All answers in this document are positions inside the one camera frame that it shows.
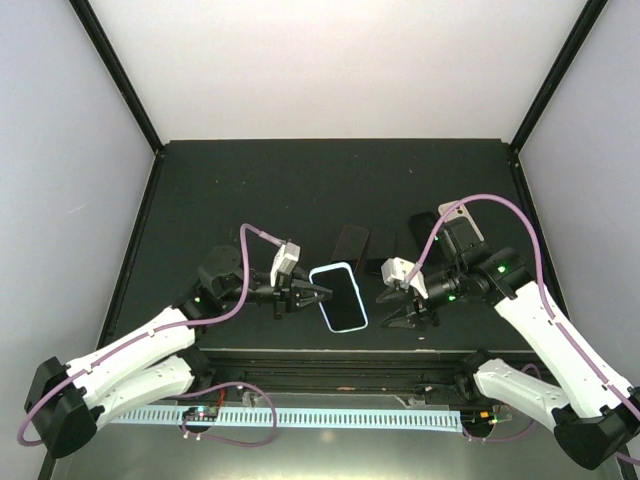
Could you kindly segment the bare black phone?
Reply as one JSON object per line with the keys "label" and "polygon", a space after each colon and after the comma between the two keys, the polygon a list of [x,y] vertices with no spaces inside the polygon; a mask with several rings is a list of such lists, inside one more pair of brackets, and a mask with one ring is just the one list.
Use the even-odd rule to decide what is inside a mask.
{"label": "bare black phone", "polygon": [[373,230],[367,246],[364,272],[379,275],[382,265],[395,256],[397,236],[388,230]]}

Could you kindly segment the black case magenta rim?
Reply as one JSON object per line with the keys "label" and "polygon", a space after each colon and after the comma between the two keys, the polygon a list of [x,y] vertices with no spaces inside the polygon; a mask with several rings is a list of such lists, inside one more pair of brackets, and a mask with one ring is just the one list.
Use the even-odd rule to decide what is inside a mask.
{"label": "black case magenta rim", "polygon": [[356,271],[364,256],[369,236],[369,230],[364,227],[345,225],[338,237],[330,262],[345,262],[353,271]]}

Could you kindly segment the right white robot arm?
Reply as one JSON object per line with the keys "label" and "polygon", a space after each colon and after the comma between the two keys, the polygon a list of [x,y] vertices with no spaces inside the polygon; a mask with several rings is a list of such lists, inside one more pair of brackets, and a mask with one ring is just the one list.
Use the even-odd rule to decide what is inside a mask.
{"label": "right white robot arm", "polygon": [[595,352],[517,251],[492,250],[463,217],[446,222],[434,242],[449,262],[437,273],[424,275],[399,257],[382,264],[388,288],[378,302],[412,298],[406,314],[388,317],[385,326],[437,325],[444,306],[480,300],[521,335],[556,381],[546,383],[478,351],[454,379],[461,400],[476,403],[486,397],[509,404],[551,431],[564,453],[588,470],[638,435],[638,388]]}

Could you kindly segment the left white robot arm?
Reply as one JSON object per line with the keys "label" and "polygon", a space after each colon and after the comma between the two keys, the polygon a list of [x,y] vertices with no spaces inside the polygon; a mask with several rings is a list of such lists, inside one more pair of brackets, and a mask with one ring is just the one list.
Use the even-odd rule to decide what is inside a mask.
{"label": "left white robot arm", "polygon": [[280,246],[269,272],[243,270],[235,247],[213,248],[190,288],[174,304],[119,340],[83,357],[43,361],[35,370],[24,409],[47,453],[64,458],[86,445],[106,424],[166,397],[207,397],[215,376],[197,348],[209,316],[241,300],[270,303],[275,318],[332,297],[298,265],[299,248]]}

